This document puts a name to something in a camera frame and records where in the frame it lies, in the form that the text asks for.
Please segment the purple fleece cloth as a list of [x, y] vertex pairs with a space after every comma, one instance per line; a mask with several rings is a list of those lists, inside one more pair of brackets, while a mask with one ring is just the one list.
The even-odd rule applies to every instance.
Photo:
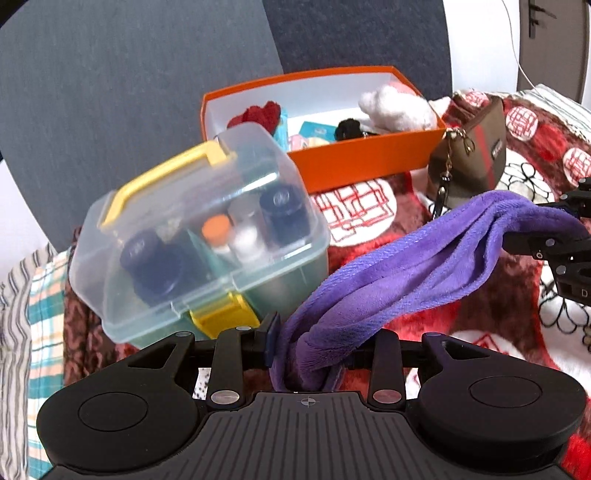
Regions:
[[510, 191], [489, 191], [420, 229], [349, 262], [284, 323], [270, 369], [280, 392], [329, 390], [329, 372], [391, 320], [480, 288], [507, 233], [589, 233], [568, 213]]

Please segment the black fuzzy pompom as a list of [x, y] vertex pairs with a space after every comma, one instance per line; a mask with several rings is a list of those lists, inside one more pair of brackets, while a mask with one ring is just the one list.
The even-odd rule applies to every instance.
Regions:
[[335, 127], [335, 141], [346, 141], [360, 138], [367, 138], [370, 132], [363, 130], [359, 120], [349, 118], [339, 122]]

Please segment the white pink plush toy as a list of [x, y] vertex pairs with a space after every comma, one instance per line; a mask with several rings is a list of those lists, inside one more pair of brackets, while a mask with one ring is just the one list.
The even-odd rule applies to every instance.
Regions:
[[363, 93], [359, 107], [373, 126], [384, 132], [427, 131], [438, 126], [437, 116], [427, 100], [394, 84]]

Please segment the clear plastic storage box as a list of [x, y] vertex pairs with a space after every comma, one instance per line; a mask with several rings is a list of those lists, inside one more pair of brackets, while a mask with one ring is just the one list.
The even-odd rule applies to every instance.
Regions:
[[69, 272], [116, 343], [290, 317], [329, 273], [329, 228], [294, 162], [245, 123], [88, 210]]

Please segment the brown red-striped handbag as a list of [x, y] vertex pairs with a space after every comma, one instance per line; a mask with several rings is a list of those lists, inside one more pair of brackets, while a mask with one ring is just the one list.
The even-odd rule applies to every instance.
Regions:
[[506, 146], [503, 101], [497, 96], [464, 125], [447, 129], [428, 165], [433, 216], [495, 189], [506, 166]]

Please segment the striped white grey cloth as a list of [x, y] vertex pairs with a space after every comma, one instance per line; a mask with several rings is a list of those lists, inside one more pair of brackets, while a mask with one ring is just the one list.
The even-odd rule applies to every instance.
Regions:
[[591, 112], [580, 103], [567, 98], [544, 84], [521, 90], [513, 97], [524, 99], [551, 113], [570, 130], [571, 133], [590, 143]]

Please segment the teal packet in box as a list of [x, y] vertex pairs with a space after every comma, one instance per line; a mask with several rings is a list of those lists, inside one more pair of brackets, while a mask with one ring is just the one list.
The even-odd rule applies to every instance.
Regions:
[[335, 126], [304, 121], [298, 135], [303, 139], [303, 147], [311, 148], [335, 143]]

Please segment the red fuzzy plush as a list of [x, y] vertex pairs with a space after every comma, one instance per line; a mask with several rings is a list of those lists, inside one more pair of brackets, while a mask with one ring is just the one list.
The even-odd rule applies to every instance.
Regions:
[[252, 105], [242, 114], [236, 115], [228, 121], [226, 127], [232, 128], [243, 123], [256, 123], [273, 135], [280, 125], [280, 105], [274, 101], [267, 101], [263, 106]]

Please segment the orange cardboard box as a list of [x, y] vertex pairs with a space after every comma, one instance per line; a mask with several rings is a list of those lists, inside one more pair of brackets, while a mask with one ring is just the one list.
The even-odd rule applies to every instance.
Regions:
[[393, 66], [335, 67], [281, 74], [204, 95], [201, 135], [211, 140], [251, 107], [280, 106], [277, 138], [294, 161], [308, 192], [318, 193], [397, 173], [420, 170], [445, 133], [380, 132], [359, 107], [363, 93], [394, 86], [419, 90]]

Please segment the teal plaid cloth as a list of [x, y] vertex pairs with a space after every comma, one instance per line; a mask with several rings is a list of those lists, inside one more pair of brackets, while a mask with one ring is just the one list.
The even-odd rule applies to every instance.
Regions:
[[1, 279], [3, 479], [39, 479], [51, 468], [36, 420], [43, 403], [64, 386], [68, 260], [68, 251], [47, 245]]

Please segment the dark grey felt panel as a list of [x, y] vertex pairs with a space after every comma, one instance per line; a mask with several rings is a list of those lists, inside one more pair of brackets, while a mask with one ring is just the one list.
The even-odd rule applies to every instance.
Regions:
[[346, 66], [394, 66], [428, 99], [452, 93], [441, 0], [266, 1], [286, 73]]

